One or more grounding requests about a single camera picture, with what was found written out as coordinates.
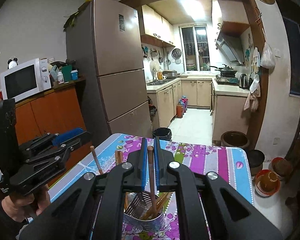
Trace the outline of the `person's left hand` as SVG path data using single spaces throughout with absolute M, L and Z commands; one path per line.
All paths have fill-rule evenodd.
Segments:
M 37 216 L 40 215 L 50 205 L 51 200 L 48 191 L 49 187 L 46 184 L 37 191 L 36 196 L 34 194 L 22 196 L 12 193 L 1 201 L 1 205 L 11 219 L 16 222 L 22 222 L 25 218 L 30 217 L 31 213 L 35 213 Z M 33 202 L 38 205 L 38 208 L 31 212 L 27 211 L 25 206 Z

